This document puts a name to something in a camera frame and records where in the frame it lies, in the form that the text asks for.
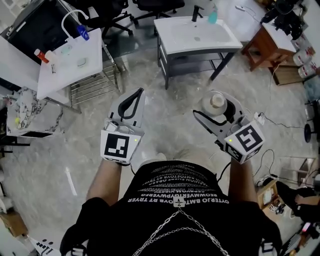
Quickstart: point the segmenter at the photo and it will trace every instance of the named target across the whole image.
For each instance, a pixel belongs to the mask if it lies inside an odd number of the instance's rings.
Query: teal bottle
[[[214,6],[213,6],[213,11],[212,11],[212,13],[209,15],[209,17],[208,17],[208,21],[209,21],[211,24],[216,24],[217,19],[218,19],[218,7],[217,7],[216,5],[214,5]]]

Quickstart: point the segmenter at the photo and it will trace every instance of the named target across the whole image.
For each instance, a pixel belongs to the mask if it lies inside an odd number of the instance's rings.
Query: white cup
[[[7,196],[0,196],[0,213],[7,213],[13,207],[12,200]]]
[[[5,180],[4,171],[0,169],[0,182],[3,182],[4,180]]]

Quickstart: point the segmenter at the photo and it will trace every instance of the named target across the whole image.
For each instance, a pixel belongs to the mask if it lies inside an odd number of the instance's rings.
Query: black t-shirt
[[[75,225],[61,242],[62,255],[88,240],[86,253],[133,255],[157,228],[179,208],[214,236],[229,255],[258,255],[262,240],[279,251],[280,232],[257,203],[232,203],[209,170],[183,161],[158,161],[137,171],[124,197],[108,206],[101,198],[83,204]],[[179,213],[156,237],[179,228],[201,229]],[[192,230],[180,230],[146,246],[140,255],[222,255],[209,237]]]

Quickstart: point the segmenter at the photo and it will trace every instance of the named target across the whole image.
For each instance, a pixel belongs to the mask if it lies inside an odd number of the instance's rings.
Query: electrical outlet
[[[240,11],[243,11],[243,12],[246,11],[246,9],[243,8],[241,5],[235,5],[234,7],[235,7],[236,9],[240,10]]]
[[[265,124],[265,118],[263,117],[263,115],[261,114],[259,116],[258,112],[255,112],[253,115],[254,119],[257,120],[261,125]]]

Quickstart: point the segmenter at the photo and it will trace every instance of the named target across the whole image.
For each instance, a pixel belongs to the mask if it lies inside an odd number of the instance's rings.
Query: wooden stool
[[[249,49],[255,47],[260,56],[253,57]],[[280,28],[263,23],[253,39],[243,48],[241,53],[250,61],[250,70],[258,67],[276,67],[296,52],[293,44]]]

